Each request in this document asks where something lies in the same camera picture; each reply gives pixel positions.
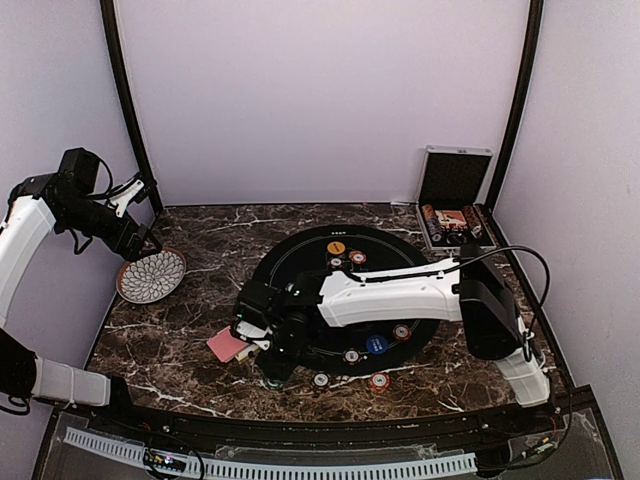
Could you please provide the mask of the red back card deck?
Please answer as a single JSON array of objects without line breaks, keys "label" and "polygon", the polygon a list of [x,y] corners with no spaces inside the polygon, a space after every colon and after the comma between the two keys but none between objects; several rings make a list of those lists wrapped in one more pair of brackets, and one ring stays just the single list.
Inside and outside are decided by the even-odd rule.
[{"label": "red back card deck", "polygon": [[222,363],[230,362],[237,354],[249,346],[248,343],[235,338],[231,328],[226,327],[206,342],[209,349]]}]

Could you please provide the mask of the black orange 100 chip stack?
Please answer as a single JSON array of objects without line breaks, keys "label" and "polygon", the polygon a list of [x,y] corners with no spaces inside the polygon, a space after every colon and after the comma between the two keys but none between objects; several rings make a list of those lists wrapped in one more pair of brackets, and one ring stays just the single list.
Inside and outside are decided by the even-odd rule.
[{"label": "black orange 100 chip stack", "polygon": [[312,379],[312,385],[315,389],[326,389],[331,381],[331,377],[324,373],[316,373]]}]

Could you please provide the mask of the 100 chips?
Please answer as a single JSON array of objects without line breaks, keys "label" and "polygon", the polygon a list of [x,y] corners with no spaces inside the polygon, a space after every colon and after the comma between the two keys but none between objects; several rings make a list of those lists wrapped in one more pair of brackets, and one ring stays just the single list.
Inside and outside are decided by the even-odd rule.
[{"label": "100 chips", "polygon": [[343,360],[349,365],[356,365],[361,361],[361,354],[356,349],[348,349],[343,353]]},{"label": "100 chips", "polygon": [[333,269],[339,269],[343,265],[343,259],[340,257],[332,257],[329,262],[329,266]]}]

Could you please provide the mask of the orange big blind button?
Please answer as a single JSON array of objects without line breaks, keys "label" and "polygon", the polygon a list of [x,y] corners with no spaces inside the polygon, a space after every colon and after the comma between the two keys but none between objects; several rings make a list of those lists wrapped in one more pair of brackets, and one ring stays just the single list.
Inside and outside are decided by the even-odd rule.
[{"label": "orange big blind button", "polygon": [[341,255],[346,251],[346,247],[342,242],[333,241],[327,245],[327,251],[332,255]]}]

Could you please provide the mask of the red 5 chips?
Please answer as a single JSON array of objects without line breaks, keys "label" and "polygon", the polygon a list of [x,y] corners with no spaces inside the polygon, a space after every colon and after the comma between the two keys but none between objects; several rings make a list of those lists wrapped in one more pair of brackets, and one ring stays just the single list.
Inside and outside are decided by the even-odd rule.
[{"label": "red 5 chips", "polygon": [[401,342],[408,341],[412,336],[412,330],[405,324],[398,324],[393,329],[394,338]]},{"label": "red 5 chips", "polygon": [[362,265],[367,261],[367,256],[361,251],[351,251],[349,259],[353,264]]}]

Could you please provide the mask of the red 5 chip stack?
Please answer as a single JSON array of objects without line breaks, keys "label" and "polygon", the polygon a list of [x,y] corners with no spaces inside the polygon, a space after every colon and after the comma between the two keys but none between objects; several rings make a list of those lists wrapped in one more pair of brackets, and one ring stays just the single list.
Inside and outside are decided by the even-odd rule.
[{"label": "red 5 chip stack", "polygon": [[384,372],[376,372],[371,375],[368,381],[370,390],[375,394],[383,394],[391,385],[390,376]]}]

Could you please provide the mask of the green chip stack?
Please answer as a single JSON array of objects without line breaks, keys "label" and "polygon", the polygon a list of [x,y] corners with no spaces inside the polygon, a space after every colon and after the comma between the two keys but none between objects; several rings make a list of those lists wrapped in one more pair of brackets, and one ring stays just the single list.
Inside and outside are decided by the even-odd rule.
[{"label": "green chip stack", "polygon": [[269,389],[273,390],[281,390],[284,386],[284,383],[280,380],[267,379],[265,383]]}]

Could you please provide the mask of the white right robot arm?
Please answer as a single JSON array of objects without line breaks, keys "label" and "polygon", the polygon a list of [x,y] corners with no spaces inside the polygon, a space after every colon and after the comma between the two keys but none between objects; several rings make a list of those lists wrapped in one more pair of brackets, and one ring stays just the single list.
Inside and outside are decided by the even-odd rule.
[{"label": "white right robot arm", "polygon": [[260,349],[260,369],[274,388],[298,366],[371,374],[382,387],[382,371],[421,350],[438,322],[460,322],[471,355],[494,362],[515,394],[511,426],[530,434],[549,416],[550,381],[533,332],[489,254],[473,245],[409,268],[308,271],[286,287],[250,280],[234,314],[232,336]]}]

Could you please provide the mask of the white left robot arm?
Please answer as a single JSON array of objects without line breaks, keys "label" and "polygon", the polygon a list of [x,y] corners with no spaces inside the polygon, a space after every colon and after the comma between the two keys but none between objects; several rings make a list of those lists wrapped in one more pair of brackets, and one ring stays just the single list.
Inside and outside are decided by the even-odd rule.
[{"label": "white left robot arm", "polygon": [[[42,241],[50,233],[101,239],[124,260],[134,262],[161,252],[145,225],[128,213],[130,203],[144,200],[155,183],[137,173],[122,185],[94,190],[105,163],[83,148],[64,152],[54,173],[32,176],[13,188],[1,223],[1,316],[8,316],[19,283]],[[140,412],[113,397],[112,381],[101,374],[44,359],[7,332],[1,334],[1,391],[7,412],[26,415],[32,398],[103,407],[101,417],[120,436],[141,427]]]}]

